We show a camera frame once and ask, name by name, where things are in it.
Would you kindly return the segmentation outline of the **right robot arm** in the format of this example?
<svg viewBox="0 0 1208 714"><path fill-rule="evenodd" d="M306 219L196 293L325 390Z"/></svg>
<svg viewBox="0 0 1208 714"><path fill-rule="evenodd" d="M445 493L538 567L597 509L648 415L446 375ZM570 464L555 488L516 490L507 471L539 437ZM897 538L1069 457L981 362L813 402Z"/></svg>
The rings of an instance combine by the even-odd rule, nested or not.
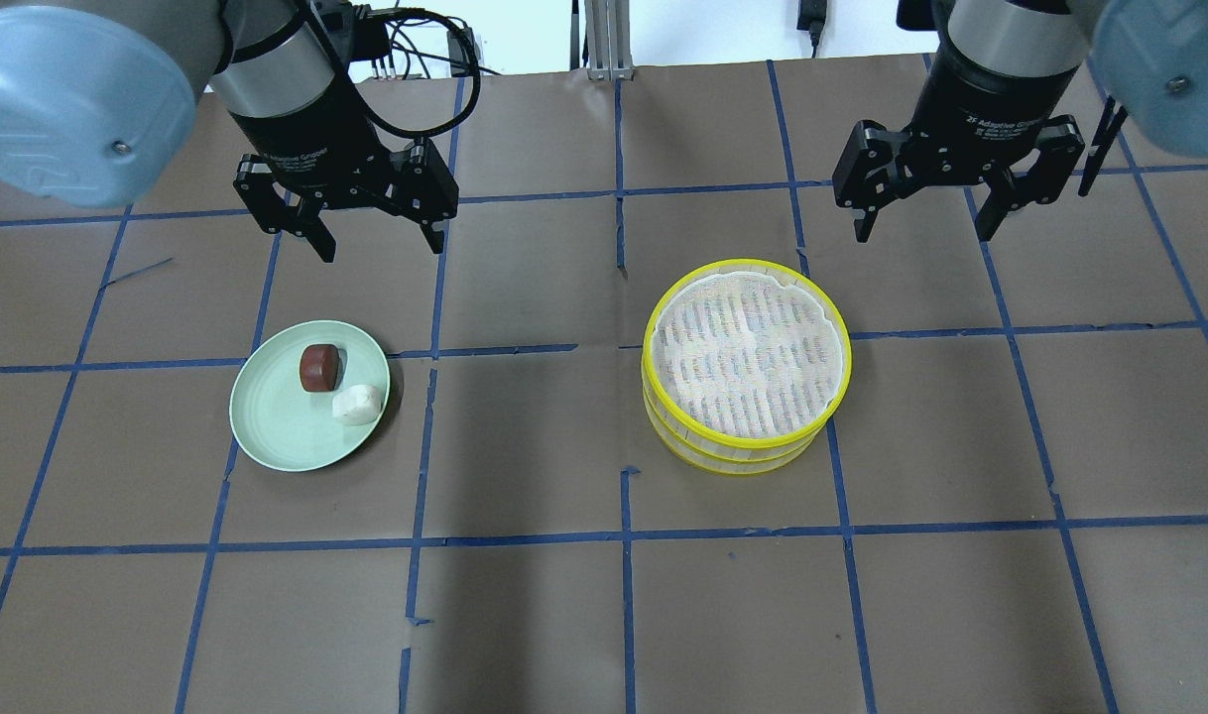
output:
<svg viewBox="0 0 1208 714"><path fill-rule="evenodd" d="M937 46L908 124L859 121L832 172L861 243L893 202L977 184L991 240L1076 169L1088 195L1129 121L1167 153L1208 158L1208 1L900 1L896 24Z"/></svg>

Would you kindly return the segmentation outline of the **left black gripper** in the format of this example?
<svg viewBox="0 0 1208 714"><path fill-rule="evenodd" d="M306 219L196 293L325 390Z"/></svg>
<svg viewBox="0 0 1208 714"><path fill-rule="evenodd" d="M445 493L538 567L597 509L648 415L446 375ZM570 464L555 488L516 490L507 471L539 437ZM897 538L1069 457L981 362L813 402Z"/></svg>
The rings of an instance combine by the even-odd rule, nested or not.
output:
<svg viewBox="0 0 1208 714"><path fill-rule="evenodd" d="M459 188L430 137L387 149L350 95L324 94L286 116L232 114L252 145L233 181L259 224L290 224L324 265L337 243L323 221L329 209L376 207L410 217L435 256L458 211Z"/></svg>

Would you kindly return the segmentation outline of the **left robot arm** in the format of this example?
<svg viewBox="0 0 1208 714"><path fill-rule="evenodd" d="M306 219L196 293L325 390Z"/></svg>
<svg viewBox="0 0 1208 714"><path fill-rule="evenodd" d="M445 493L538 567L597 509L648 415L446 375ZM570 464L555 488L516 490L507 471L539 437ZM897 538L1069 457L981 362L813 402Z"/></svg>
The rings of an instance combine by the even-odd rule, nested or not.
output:
<svg viewBox="0 0 1208 714"><path fill-rule="evenodd" d="M472 80L467 33L426 8L350 1L0 1L0 180L70 207L128 207L185 145L213 89L252 146L233 188L261 231L323 262L323 211L374 208L445 249L459 188L432 144L472 112L411 130L383 120L349 66L393 50L400 21L451 33Z"/></svg>

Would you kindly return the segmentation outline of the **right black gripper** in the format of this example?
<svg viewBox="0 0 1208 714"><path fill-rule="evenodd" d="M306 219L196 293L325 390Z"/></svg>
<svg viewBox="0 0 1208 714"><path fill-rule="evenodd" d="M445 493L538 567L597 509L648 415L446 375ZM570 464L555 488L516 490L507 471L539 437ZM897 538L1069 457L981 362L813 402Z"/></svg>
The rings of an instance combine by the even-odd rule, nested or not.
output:
<svg viewBox="0 0 1208 714"><path fill-rule="evenodd" d="M867 243L881 211L933 186L985 184L975 217L988 243L1009 213L1049 204L1065 188L1086 143L1071 116L1040 121L975 120L965 110L927 116L904 130L863 120L854 124L832 172L834 201L853 209L858 243Z"/></svg>

